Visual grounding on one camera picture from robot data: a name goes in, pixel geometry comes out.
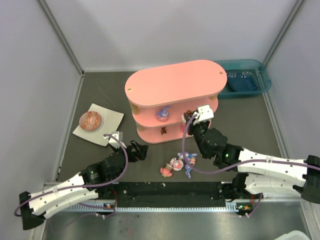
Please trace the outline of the red strawberry cake toy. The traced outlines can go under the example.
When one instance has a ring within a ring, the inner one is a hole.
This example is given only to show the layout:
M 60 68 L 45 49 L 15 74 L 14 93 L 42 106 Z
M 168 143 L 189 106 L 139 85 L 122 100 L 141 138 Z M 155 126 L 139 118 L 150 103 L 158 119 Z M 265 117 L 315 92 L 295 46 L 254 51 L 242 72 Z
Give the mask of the red strawberry cake toy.
M 181 116 L 182 123 L 186 125 L 189 119 L 193 116 L 193 114 L 194 114 L 193 110 L 187 110 L 186 112 L 184 112 Z

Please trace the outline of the purple bunny head toy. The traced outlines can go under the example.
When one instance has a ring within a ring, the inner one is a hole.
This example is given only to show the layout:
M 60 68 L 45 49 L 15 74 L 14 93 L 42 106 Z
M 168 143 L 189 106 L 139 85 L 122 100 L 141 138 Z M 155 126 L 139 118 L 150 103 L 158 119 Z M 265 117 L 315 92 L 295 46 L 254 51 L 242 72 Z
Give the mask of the purple bunny head toy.
M 162 109 L 160 109 L 157 113 L 156 113 L 156 118 L 161 121 L 161 122 L 166 122 L 169 119 L 169 108 L 171 106 L 167 105 L 165 107 L 163 107 Z

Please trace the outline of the pink doll green bow toy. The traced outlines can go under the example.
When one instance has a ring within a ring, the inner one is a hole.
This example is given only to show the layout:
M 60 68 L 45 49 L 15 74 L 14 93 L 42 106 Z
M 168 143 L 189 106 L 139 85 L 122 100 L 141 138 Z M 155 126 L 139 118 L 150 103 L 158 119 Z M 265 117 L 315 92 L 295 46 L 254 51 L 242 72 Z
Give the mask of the pink doll green bow toy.
M 169 178 L 169 177 L 171 177 L 173 175 L 172 174 L 172 168 L 170 166 L 169 167 L 161 167 L 160 168 L 160 173 L 165 178 Z

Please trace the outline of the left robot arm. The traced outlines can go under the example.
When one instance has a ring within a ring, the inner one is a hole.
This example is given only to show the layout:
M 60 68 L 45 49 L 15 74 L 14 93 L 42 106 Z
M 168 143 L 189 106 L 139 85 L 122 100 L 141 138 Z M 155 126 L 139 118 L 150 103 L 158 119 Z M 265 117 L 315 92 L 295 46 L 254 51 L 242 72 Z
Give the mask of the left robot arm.
M 68 180 L 36 193 L 19 194 L 19 206 L 14 211 L 22 220 L 23 230 L 34 229 L 56 213 L 99 197 L 99 188 L 116 183 L 126 172 L 129 163 L 146 159 L 148 145 L 132 140 L 126 146 L 116 135 L 105 134 L 113 153 L 98 163 L 89 165 Z

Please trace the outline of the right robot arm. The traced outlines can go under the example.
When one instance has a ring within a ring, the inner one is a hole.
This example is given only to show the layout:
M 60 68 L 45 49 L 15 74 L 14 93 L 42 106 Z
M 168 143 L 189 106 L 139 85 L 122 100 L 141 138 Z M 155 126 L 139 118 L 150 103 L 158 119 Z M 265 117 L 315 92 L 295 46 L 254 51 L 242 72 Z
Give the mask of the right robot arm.
M 320 202 L 320 158 L 309 155 L 305 159 L 290 159 L 257 153 L 228 143 L 228 138 L 216 128 L 210 128 L 213 110 L 201 106 L 181 116 L 185 124 L 183 135 L 194 138 L 201 156 L 213 159 L 218 169 L 212 174 L 237 172 L 232 181 L 233 192 L 225 196 L 231 200 L 240 194 L 262 196 L 265 193 L 298 195 L 303 200 Z

